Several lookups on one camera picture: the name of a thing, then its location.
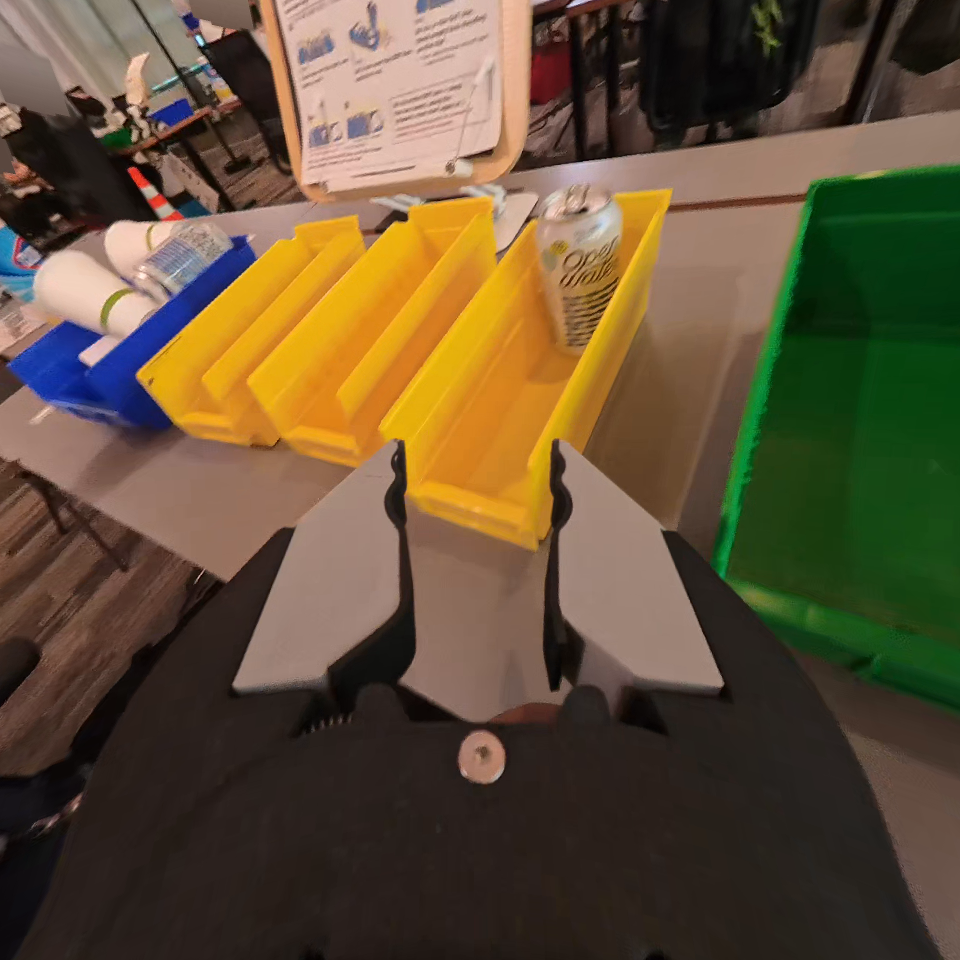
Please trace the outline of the yellow plastic bin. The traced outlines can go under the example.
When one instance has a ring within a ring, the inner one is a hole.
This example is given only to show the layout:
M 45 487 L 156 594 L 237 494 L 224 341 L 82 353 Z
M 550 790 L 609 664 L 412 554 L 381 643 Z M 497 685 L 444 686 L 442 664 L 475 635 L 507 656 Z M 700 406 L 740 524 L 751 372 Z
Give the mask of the yellow plastic bin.
M 415 206 L 333 284 L 247 385 L 297 453 L 355 467 L 497 266 L 489 197 Z
M 366 251 L 357 215 L 300 223 L 138 370 L 182 432 L 240 447 L 281 438 L 249 380 Z
M 554 338 L 529 222 L 380 425 L 431 516 L 531 551 L 550 529 L 555 440 L 583 452 L 649 304 L 672 191 L 618 193 L 620 282 L 584 353 Z

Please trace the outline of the green plastic bin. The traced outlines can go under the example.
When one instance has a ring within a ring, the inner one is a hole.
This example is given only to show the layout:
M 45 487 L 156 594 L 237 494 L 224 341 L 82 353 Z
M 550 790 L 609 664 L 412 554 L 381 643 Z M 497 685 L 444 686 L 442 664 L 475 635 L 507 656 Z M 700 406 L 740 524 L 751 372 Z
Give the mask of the green plastic bin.
M 794 650 L 958 714 L 958 165 L 810 185 L 712 565 Z

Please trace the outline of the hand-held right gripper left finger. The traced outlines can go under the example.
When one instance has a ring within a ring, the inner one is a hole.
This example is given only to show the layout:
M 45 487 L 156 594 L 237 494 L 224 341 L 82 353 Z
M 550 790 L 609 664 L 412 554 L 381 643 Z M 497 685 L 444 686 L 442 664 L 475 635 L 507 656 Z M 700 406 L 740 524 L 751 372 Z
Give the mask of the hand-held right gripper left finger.
M 395 687 L 416 654 L 404 441 L 296 524 L 234 676 L 237 694 Z

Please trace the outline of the orange traffic cone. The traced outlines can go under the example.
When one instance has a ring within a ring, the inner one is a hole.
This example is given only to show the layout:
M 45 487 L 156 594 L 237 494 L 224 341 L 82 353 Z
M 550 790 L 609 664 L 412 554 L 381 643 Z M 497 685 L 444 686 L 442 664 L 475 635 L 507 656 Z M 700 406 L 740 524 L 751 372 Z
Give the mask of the orange traffic cone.
M 141 173 L 138 167 L 129 165 L 126 168 L 129 178 L 136 185 L 144 200 L 157 221 L 176 222 L 185 220 L 185 216 Z

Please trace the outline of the blue snack bag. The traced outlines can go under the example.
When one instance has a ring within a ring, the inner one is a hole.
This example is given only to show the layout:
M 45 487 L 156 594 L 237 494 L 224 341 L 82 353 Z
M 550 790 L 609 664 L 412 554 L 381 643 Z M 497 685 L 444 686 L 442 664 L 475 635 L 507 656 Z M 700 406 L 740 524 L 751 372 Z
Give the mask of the blue snack bag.
M 22 304 L 35 299 L 35 282 L 43 256 L 5 222 L 1 222 L 1 288 Z

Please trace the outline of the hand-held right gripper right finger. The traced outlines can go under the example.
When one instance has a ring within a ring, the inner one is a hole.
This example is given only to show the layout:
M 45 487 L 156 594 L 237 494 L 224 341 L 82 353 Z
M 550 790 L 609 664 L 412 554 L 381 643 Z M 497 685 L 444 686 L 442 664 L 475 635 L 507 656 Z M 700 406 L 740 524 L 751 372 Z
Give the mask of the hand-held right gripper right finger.
M 549 689 L 593 687 L 613 715 L 641 691 L 718 696 L 724 680 L 660 522 L 565 440 L 552 441 L 548 480 Z

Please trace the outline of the clear plastic bottle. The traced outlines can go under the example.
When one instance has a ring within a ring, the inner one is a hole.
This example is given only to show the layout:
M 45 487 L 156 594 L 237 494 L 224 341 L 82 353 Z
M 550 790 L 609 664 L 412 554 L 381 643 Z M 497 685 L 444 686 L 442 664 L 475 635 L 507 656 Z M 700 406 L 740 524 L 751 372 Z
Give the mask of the clear plastic bottle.
M 140 293 L 166 303 L 232 248 L 232 239 L 219 226 L 185 222 L 141 259 L 131 282 Z

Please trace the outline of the blue plastic bin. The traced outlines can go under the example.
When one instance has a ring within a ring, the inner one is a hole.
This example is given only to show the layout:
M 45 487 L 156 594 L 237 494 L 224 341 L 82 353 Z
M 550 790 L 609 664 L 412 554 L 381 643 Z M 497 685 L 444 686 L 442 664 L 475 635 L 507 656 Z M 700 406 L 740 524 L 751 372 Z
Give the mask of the blue plastic bin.
M 8 363 L 12 374 L 43 402 L 83 420 L 112 426 L 165 430 L 172 425 L 138 372 L 210 306 L 256 260 L 246 235 L 93 366 L 80 354 L 98 336 L 66 320 Z

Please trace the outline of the person's navy jacket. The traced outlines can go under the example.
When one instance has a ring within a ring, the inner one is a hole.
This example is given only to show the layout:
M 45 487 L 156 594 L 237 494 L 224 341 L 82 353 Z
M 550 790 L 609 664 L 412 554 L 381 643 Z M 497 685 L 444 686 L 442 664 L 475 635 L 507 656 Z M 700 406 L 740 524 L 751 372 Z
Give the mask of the person's navy jacket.
M 18 953 L 49 890 L 87 786 L 62 764 L 1 780 L 1 957 Z

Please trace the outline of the white paper cup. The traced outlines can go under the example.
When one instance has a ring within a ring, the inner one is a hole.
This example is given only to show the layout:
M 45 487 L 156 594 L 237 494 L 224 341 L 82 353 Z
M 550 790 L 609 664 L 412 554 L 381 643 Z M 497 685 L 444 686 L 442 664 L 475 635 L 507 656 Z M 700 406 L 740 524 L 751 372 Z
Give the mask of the white paper cup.
M 162 306 L 92 256 L 73 249 L 57 251 L 41 263 L 33 292 L 39 306 L 54 317 L 119 340 Z
M 132 282 L 141 264 L 185 223 L 185 219 L 114 222 L 103 234 L 106 258 L 116 274 Z

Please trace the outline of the white drink can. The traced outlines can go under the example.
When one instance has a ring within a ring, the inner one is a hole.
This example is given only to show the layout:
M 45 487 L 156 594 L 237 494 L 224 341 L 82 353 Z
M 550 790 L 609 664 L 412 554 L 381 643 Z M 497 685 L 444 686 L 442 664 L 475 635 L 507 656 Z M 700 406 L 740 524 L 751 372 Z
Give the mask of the white drink can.
M 620 280 L 623 215 L 613 196 L 583 183 L 543 202 L 535 225 L 542 289 L 559 349 L 581 355 Z

